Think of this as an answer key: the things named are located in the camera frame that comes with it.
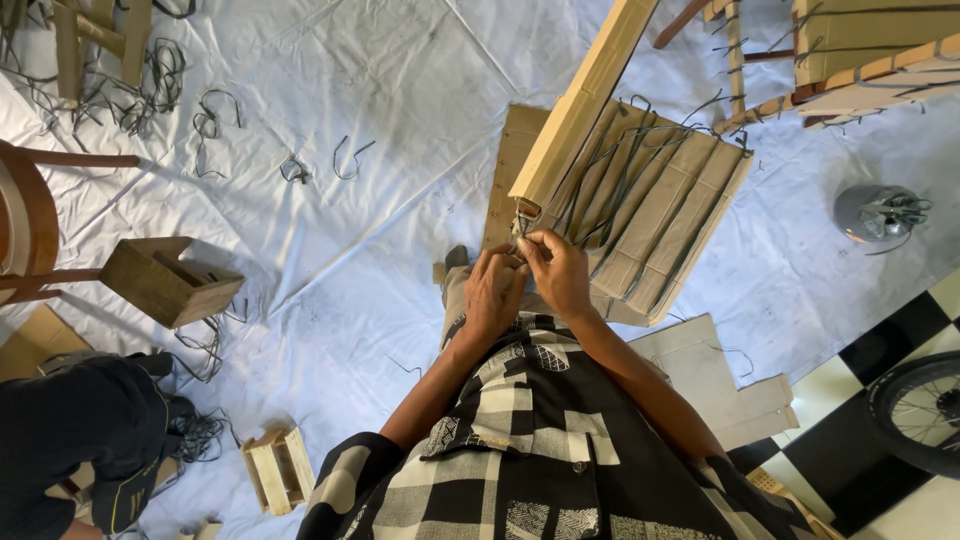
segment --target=black and white patterned shirt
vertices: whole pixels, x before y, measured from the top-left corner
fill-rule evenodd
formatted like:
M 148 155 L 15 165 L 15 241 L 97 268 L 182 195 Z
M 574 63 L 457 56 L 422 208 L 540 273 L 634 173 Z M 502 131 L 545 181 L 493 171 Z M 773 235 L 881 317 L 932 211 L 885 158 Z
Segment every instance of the black and white patterned shirt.
M 409 454 L 333 449 L 298 539 L 815 538 L 725 459 L 677 457 L 559 320 L 521 312 L 491 351 Z

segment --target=white tarp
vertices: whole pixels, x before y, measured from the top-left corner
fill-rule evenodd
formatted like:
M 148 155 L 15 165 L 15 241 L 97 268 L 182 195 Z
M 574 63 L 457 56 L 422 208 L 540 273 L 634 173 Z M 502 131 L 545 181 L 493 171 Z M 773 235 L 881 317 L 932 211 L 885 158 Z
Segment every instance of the white tarp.
M 203 411 L 221 406 L 241 438 L 275 421 L 300 425 L 319 471 L 344 438 L 378 430 L 416 382 L 388 355 L 408 369 L 433 360 L 444 314 L 431 263 L 458 243 L 476 253 L 507 106 L 550 107 L 611 3 L 202 0 L 186 20 L 155 12 L 154 36 L 186 53 L 180 106 L 142 139 L 109 123 L 79 130 L 91 152 L 146 158 L 139 170 L 41 169 L 58 205 L 59 267 L 102 265 L 124 237 L 189 235 L 200 240 L 193 257 L 244 274 L 249 323 L 225 319 L 223 370 L 181 392 Z M 723 51 L 711 51 L 726 45 L 723 31 L 710 35 L 719 23 L 698 16 L 666 50 L 652 49 L 683 4 L 663 2 L 615 94 L 641 93 L 675 120 L 721 87 L 729 93 Z M 745 49 L 765 50 L 787 30 L 789 5 L 752 4 L 742 23 Z M 31 23 L 14 50 L 26 71 L 49 76 L 53 43 Z M 101 68 L 116 70 L 116 60 L 104 54 Z M 751 64 L 745 75 L 751 105 L 788 91 L 792 67 Z M 79 151 L 65 118 L 37 134 L 43 116 L 13 80 L 0 78 L 0 137 Z M 206 142 L 206 167 L 226 177 L 197 178 L 191 120 L 212 88 L 237 97 L 242 127 L 230 102 L 210 96 L 222 137 Z M 694 119 L 709 123 L 728 106 Z M 712 315 L 723 345 L 753 361 L 741 385 L 779 373 L 797 380 L 836 354 L 960 265 L 958 117 L 960 99 L 948 96 L 926 114 L 907 106 L 845 130 L 804 132 L 791 114 L 750 128 L 754 169 L 672 312 Z M 332 170 L 344 135 L 345 173 L 349 156 L 376 141 L 352 180 Z M 292 155 L 311 173 L 306 185 L 277 171 Z M 937 205 L 884 257 L 864 257 L 876 246 L 854 244 L 830 219 L 838 187 L 866 182 L 904 184 Z M 95 348 L 160 346 L 202 360 L 104 286 L 63 289 L 51 307 Z M 5 307 L 4 333 L 31 309 Z M 200 339 L 206 329 L 183 332 Z M 741 354 L 727 358 L 736 375 L 750 371 Z M 240 454 L 224 441 L 221 459 L 188 467 L 151 503 L 142 520 L 151 538 L 208 515 L 226 523 L 220 538 L 295 536 L 302 506 L 261 515 Z

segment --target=small wooden box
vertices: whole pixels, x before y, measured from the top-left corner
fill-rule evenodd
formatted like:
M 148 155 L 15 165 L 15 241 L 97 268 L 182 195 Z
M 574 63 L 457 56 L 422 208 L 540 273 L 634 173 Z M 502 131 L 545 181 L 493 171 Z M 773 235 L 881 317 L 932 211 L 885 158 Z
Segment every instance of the small wooden box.
M 275 516 L 289 514 L 313 493 L 317 477 L 303 447 L 300 428 L 269 430 L 259 440 L 248 440 L 240 449 L 260 511 Z
M 243 278 L 217 282 L 178 260 L 189 236 L 120 240 L 100 272 L 100 282 L 168 329 L 193 323 L 229 306 Z

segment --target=beige pants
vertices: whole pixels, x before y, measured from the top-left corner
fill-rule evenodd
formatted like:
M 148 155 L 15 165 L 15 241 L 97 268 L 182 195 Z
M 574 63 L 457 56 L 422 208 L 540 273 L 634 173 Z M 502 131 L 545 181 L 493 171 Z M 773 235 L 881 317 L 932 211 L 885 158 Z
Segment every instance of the beige pants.
M 444 307 L 446 307 L 446 316 L 444 317 L 444 332 L 440 336 L 441 349 L 444 347 L 443 339 L 446 337 L 446 333 L 450 330 L 450 327 L 453 326 L 453 322 L 467 312 L 467 297 L 464 294 L 464 287 L 467 284 L 467 279 L 470 277 L 471 271 L 473 271 L 473 266 L 457 266 L 450 268 L 450 271 L 446 274 L 446 284 L 442 297 Z M 512 268 L 504 268 L 503 273 L 500 275 L 501 290 L 506 292 L 510 289 L 510 284 L 513 282 L 514 270 Z M 543 301 L 543 298 L 535 292 L 523 293 L 523 297 L 520 298 L 520 311 L 542 313 L 554 317 L 560 316 L 553 310 L 553 307 L 550 307 Z

